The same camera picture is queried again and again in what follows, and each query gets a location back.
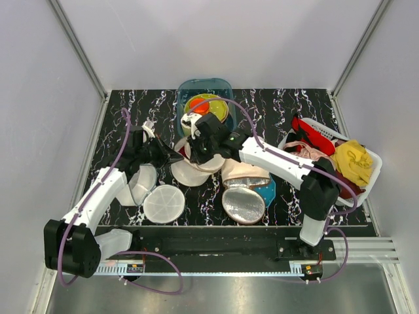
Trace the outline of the beige mesh bra laundry bag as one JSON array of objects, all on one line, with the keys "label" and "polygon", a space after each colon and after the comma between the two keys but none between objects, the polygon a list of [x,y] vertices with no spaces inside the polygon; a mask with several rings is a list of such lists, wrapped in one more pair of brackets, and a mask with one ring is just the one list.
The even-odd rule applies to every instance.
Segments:
[{"label": "beige mesh bra laundry bag", "polygon": [[213,174],[217,173],[225,163],[225,159],[216,154],[210,161],[198,165],[190,162],[191,149],[187,138],[181,138],[174,146],[174,150],[178,152],[181,147],[185,147],[187,158],[183,161],[176,162],[170,166],[172,175],[179,183],[189,187],[200,186]]}]

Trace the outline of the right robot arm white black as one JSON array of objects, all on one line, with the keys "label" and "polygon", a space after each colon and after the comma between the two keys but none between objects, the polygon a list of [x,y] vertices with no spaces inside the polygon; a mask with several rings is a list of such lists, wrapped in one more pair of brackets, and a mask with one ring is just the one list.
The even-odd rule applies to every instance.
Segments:
[{"label": "right robot arm white black", "polygon": [[334,167],[328,159],[313,161],[298,157],[265,143],[246,130],[230,131],[212,113],[187,113],[181,123],[191,131],[187,137],[191,162],[201,165],[219,155],[226,160],[260,167],[299,190],[304,217],[297,251],[308,260],[319,254],[328,215],[340,194]]}]

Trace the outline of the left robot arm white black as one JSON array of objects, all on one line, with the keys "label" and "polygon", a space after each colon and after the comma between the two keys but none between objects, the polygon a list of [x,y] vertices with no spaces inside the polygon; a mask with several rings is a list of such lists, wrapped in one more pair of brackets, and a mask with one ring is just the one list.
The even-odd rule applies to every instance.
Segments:
[{"label": "left robot arm white black", "polygon": [[45,265],[50,270],[89,278],[100,262],[117,253],[128,259],[141,252],[131,232],[96,229],[114,200],[122,206],[142,207],[156,224],[175,221],[185,209],[180,189],[157,183],[157,169],[183,160],[147,126],[127,129],[120,150],[100,172],[79,202],[60,220],[49,220],[43,230]]}]

